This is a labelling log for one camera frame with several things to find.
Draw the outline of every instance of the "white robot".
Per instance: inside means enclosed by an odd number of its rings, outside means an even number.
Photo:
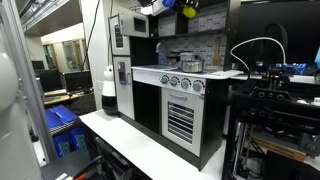
[[[0,179],[42,179],[16,67],[1,38],[0,62]]]

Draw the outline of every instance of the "computer monitor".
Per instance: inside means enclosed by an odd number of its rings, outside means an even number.
[[[58,69],[35,70],[36,77],[40,78],[44,92],[62,89],[62,83]]]
[[[63,75],[68,93],[88,90],[93,86],[90,71],[63,73]]]
[[[288,63],[314,63],[320,40],[320,1],[274,2],[242,4],[240,8],[237,44],[248,39],[265,36],[265,28],[276,23],[287,32]],[[267,36],[282,40],[278,28],[271,28]],[[239,47],[235,54],[245,62],[263,61],[281,63],[281,49],[273,42],[268,43],[264,53],[257,56],[260,42]]]
[[[31,61],[34,70],[44,69],[43,61]]]

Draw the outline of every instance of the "toy kitchen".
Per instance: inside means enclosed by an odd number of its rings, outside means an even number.
[[[226,11],[109,18],[119,117],[199,170],[221,146],[227,79],[240,74],[222,71]]]

